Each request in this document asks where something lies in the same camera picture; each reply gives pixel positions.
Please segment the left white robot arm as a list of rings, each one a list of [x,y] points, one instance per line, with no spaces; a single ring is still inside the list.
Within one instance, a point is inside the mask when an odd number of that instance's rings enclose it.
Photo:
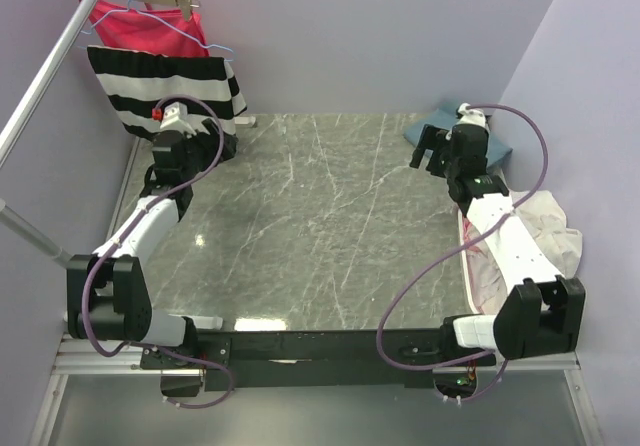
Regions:
[[[186,368],[200,354],[194,321],[152,306],[143,269],[184,217],[193,184],[234,157],[236,140],[211,117],[193,135],[162,126],[134,212],[105,244],[66,267],[67,324],[73,338],[104,357],[130,344],[164,347],[173,365]]]

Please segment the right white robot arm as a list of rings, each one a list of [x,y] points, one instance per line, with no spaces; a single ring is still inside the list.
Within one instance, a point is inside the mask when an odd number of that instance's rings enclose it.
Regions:
[[[489,134],[481,126],[450,130],[425,125],[410,165],[446,180],[451,199],[476,228],[506,285],[497,313],[447,320],[439,340],[444,361],[460,365],[474,349],[495,351],[508,360],[575,350],[586,292],[577,278],[565,278],[537,246],[515,213],[513,199],[498,176],[489,173]]]

